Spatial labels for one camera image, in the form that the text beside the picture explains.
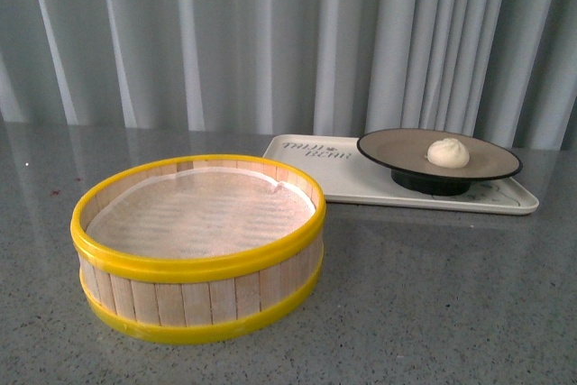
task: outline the gray curtain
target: gray curtain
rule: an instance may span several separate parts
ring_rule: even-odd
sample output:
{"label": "gray curtain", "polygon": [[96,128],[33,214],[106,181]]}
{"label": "gray curtain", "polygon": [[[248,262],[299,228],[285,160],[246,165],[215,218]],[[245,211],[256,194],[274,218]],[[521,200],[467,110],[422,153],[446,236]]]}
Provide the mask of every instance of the gray curtain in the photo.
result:
{"label": "gray curtain", "polygon": [[0,0],[5,122],[577,137],[577,0]]}

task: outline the yellow plastic band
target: yellow plastic band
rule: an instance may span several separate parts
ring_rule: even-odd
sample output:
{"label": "yellow plastic band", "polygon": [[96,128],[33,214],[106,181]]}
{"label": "yellow plastic band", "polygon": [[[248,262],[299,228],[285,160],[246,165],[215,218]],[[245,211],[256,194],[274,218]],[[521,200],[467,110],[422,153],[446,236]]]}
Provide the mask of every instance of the yellow plastic band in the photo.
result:
{"label": "yellow plastic band", "polygon": [[92,297],[90,291],[86,287],[82,270],[80,271],[80,282],[92,311],[100,320],[116,331],[154,343],[203,344],[228,340],[230,338],[249,334],[276,322],[298,307],[298,305],[301,304],[313,291],[313,288],[318,281],[323,264],[323,253],[324,252],[321,252],[321,257],[316,265],[315,272],[307,282],[291,293],[288,297],[281,300],[278,304],[254,315],[215,325],[162,326],[143,324],[133,320],[128,320],[110,312]]}
{"label": "yellow plastic band", "polygon": [[[245,252],[224,256],[197,259],[156,259],[119,252],[96,242],[81,227],[80,217],[87,203],[96,194],[115,182],[138,172],[165,165],[195,160],[236,160],[259,162],[291,171],[305,179],[318,194],[318,206],[311,218],[295,232],[273,243],[268,243]],[[80,255],[100,270],[130,280],[156,283],[194,283],[225,280],[250,274],[276,265],[297,254],[320,235],[325,221],[325,197],[314,179],[301,170],[274,160],[246,155],[197,155],[160,160],[144,164],[108,178],[91,188],[77,203],[72,214],[70,232]]]}

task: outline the round plate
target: round plate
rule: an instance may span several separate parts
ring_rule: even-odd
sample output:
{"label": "round plate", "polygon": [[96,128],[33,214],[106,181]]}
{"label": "round plate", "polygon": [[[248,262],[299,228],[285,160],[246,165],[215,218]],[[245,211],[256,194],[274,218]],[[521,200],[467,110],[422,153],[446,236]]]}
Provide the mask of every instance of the round plate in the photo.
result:
{"label": "round plate", "polygon": [[[431,144],[450,137],[469,150],[469,163],[461,169],[439,167],[426,158]],[[515,154],[496,144],[434,130],[376,131],[361,137],[357,148],[370,160],[389,167],[393,180],[403,187],[439,196],[462,194],[473,181],[508,178],[523,167]]]}

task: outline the granite countertop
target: granite countertop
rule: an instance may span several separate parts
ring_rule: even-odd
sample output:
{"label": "granite countertop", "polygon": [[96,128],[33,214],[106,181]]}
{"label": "granite countertop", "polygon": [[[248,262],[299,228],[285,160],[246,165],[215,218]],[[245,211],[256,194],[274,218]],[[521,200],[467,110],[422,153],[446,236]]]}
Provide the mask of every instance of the granite countertop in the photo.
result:
{"label": "granite countertop", "polygon": [[577,383],[577,154],[517,150],[531,215],[329,204],[311,296],[203,345],[120,334],[89,309],[69,222],[89,188],[270,136],[0,123],[2,383]]}

